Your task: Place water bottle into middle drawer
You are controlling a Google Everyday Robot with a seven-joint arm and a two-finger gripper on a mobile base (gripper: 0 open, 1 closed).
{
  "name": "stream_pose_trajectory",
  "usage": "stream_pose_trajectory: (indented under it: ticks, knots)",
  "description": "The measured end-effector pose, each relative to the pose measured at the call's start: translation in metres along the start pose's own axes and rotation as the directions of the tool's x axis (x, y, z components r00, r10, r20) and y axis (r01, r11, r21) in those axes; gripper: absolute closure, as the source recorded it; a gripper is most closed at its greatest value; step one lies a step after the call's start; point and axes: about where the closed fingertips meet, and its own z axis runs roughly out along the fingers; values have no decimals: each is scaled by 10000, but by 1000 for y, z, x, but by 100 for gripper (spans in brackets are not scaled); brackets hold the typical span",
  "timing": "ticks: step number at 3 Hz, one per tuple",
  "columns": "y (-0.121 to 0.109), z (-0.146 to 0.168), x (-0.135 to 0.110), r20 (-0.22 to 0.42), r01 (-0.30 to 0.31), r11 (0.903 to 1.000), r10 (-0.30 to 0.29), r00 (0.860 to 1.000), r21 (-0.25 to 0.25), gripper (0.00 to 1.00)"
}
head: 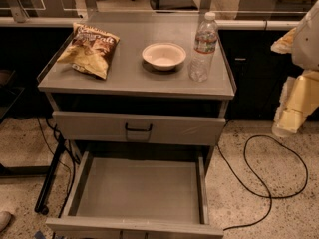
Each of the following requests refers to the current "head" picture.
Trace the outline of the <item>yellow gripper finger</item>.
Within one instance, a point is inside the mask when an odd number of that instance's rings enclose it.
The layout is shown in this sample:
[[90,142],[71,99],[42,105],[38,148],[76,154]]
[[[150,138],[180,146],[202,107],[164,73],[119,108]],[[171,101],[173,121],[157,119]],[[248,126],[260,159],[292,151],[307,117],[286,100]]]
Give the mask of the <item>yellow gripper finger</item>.
[[281,38],[275,41],[271,45],[270,50],[278,54],[290,54],[292,52],[292,45],[294,41],[295,32],[295,28],[291,29],[289,32],[287,32],[285,35],[283,35]]
[[306,70],[297,78],[288,77],[279,102],[272,133],[288,137],[295,134],[319,107],[319,72]]

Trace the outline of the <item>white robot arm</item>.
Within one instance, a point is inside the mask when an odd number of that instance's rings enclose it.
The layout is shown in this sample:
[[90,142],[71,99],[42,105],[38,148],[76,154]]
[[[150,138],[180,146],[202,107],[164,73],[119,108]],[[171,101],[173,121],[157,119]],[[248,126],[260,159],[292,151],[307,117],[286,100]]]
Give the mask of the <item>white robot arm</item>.
[[279,98],[272,133],[295,134],[319,107],[319,1],[300,23],[271,46],[278,54],[291,54],[292,63],[303,69],[297,78],[288,77]]

